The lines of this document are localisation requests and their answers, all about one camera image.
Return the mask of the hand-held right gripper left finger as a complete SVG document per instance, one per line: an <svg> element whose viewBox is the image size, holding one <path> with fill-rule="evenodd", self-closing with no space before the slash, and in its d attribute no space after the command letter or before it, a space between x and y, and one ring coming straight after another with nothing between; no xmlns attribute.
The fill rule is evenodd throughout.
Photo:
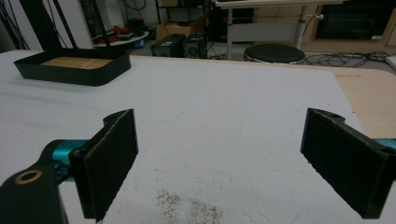
<svg viewBox="0 0 396 224"><path fill-rule="evenodd" d="M104 219L138 154L134 111L103 119L104 127L69 154L85 218Z"/></svg>

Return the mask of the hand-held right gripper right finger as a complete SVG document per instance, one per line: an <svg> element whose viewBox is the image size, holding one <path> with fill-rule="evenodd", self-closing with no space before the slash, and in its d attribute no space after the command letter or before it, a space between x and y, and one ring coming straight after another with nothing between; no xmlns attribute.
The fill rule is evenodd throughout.
<svg viewBox="0 0 396 224"><path fill-rule="evenodd" d="M379 218L396 180L396 141L372 139L332 112L309 108L301 153L361 217Z"/></svg>

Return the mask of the white table mat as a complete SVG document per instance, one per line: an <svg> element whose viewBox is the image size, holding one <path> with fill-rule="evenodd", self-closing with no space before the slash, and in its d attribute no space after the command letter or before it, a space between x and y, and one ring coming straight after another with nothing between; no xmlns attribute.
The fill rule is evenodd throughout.
<svg viewBox="0 0 396 224"><path fill-rule="evenodd" d="M360 217L301 154L308 108L361 129L329 71L133 57L101 87L28 80L0 54L0 183L54 139L88 139L130 108L139 152L104 224L396 224Z"/></svg>

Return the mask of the black tray with wooden bottom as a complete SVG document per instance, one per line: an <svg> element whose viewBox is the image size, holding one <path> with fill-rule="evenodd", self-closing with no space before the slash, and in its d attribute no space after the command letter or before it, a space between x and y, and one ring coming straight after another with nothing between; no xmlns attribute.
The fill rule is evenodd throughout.
<svg viewBox="0 0 396 224"><path fill-rule="evenodd" d="M115 49L46 50L14 62L26 79L98 87L131 68L129 53Z"/></svg>

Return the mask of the round black stool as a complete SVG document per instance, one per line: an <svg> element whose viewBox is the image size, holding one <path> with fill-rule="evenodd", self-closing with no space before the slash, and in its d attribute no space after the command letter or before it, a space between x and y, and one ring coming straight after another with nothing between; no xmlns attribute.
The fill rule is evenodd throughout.
<svg viewBox="0 0 396 224"><path fill-rule="evenodd" d="M244 51L246 62L294 64L302 62L304 58L301 50L281 44L260 44Z"/></svg>

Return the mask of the round white side table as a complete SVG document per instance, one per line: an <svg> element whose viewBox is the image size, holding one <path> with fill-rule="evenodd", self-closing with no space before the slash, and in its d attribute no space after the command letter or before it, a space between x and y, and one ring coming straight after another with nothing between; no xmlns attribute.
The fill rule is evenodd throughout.
<svg viewBox="0 0 396 224"><path fill-rule="evenodd" d="M130 33L128 35L117 35L116 33L111 33L108 34L106 37L109 42L109 45L115 47L115 46L134 43L136 41L143 40L148 36L149 36L149 32L144 32L142 35L136 35L135 33ZM92 43L96 48L104 48L106 46L106 41L103 36L96 36L92 40Z"/></svg>

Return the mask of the black computer case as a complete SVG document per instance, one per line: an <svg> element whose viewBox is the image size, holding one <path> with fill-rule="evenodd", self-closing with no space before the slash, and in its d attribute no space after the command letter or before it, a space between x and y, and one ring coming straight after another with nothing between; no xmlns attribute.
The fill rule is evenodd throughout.
<svg viewBox="0 0 396 224"><path fill-rule="evenodd" d="M202 34L168 35L151 46L151 54L155 57L206 59L207 37Z"/></svg>

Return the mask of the dark monitor screen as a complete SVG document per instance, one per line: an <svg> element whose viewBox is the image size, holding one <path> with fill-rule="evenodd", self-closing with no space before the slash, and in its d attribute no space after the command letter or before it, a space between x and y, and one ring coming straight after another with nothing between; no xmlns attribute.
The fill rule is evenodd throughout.
<svg viewBox="0 0 396 224"><path fill-rule="evenodd" d="M346 40L380 40L383 37L395 4L344 3L326 5L318 23L316 38Z"/></svg>

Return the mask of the black tripod stand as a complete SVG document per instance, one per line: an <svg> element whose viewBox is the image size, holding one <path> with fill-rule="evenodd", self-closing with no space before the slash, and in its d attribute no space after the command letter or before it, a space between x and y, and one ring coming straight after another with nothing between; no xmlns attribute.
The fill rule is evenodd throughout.
<svg viewBox="0 0 396 224"><path fill-rule="evenodd" d="M64 15L59 0L51 0L51 1L56 8L56 11L60 17L62 25L67 33L67 36L72 44L73 49L78 49L77 42L71 32L70 26ZM101 30L102 37L106 43L106 50L111 51L112 48L110 46L106 29L103 24L103 20L99 11L99 7L97 6L96 0L88 0L88 1L92 6L93 14L98 19L99 28ZM59 37L58 29L54 24L54 21L50 18L50 14L46 9L43 0L19 0L19 2L28 21L30 22L35 32L35 35L42 49L43 50L62 49L63 47Z"/></svg>

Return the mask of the cardboard box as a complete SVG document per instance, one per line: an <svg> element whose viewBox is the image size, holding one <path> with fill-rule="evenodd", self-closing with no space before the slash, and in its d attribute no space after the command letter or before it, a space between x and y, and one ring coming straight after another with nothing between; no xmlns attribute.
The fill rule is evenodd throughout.
<svg viewBox="0 0 396 224"><path fill-rule="evenodd" d="M194 21L167 21L156 26L155 39L160 41L173 34L189 36L201 34L205 31L206 14L202 14Z"/></svg>

